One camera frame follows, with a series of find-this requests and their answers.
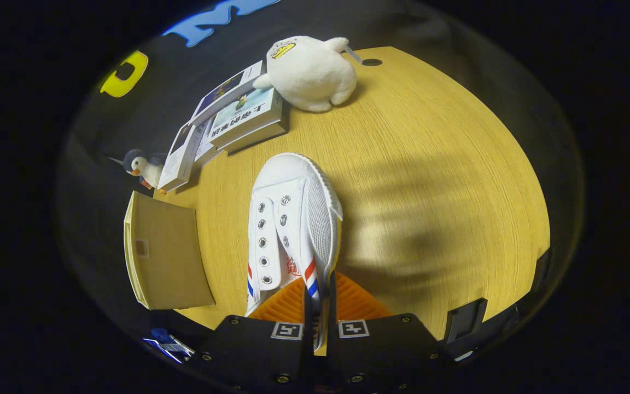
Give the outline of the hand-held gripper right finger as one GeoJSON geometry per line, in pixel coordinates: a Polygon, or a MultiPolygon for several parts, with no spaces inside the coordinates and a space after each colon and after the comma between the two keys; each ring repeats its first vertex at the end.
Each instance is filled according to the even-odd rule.
{"type": "Polygon", "coordinates": [[[447,371],[447,354],[412,312],[365,318],[366,299],[330,279],[326,362],[341,393],[413,393],[447,371]]]}

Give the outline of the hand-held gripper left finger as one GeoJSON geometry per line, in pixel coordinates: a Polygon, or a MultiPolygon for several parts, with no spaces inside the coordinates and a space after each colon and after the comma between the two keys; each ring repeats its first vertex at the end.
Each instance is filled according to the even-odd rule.
{"type": "Polygon", "coordinates": [[[312,297],[297,282],[303,322],[227,316],[198,346],[195,374],[237,393],[296,393],[313,356],[312,297]]]}

